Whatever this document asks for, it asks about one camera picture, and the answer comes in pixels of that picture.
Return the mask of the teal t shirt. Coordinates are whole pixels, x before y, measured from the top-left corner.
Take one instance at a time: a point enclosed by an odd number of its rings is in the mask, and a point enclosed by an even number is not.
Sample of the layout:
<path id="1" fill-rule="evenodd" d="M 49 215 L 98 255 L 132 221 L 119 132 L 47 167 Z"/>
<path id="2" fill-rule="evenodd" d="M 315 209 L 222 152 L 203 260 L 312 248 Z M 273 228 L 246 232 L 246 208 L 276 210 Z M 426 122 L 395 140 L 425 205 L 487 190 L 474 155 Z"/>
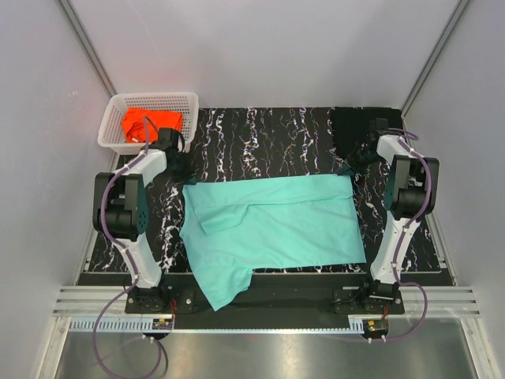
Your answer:
<path id="1" fill-rule="evenodd" d="M 365 262 L 351 181 L 313 174 L 199 182 L 182 190 L 180 232 L 214 311 L 250 286 L 254 270 Z"/>

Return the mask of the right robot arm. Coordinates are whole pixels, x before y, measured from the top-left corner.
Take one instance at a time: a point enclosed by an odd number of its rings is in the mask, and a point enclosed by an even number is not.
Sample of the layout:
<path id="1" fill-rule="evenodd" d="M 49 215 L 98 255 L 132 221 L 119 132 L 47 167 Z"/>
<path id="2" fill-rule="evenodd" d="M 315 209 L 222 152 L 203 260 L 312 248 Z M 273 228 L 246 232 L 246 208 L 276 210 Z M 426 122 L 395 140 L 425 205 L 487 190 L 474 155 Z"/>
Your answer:
<path id="1" fill-rule="evenodd" d="M 379 311 L 398 297 L 398 289 L 404 285 L 400 271 L 410 241 L 421 219 L 436 203 L 440 162 L 417 152 L 407 139 L 417 138 L 398 129 L 371 132 L 337 171 L 340 176 L 351 176 L 380 159 L 390 168 L 383 200 L 386 227 L 369 275 L 357 293 L 359 306 L 368 313 Z"/>

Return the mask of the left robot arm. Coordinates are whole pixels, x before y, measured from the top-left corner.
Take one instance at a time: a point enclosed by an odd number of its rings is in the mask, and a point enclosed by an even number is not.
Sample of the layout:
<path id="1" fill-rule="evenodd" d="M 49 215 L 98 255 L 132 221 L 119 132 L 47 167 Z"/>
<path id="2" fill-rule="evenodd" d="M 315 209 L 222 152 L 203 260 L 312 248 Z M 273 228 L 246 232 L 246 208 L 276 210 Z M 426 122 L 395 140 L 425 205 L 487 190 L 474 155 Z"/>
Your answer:
<path id="1" fill-rule="evenodd" d="M 92 209 L 93 227 L 118 249 L 133 286 L 147 289 L 142 301 L 155 313 L 170 305 L 170 293 L 159 286 L 161 268 L 155 262 L 146 235 L 149 225 L 146 187 L 162 174 L 177 184 L 191 181 L 194 169 L 187 151 L 150 147 L 117 170 L 98 173 Z"/>

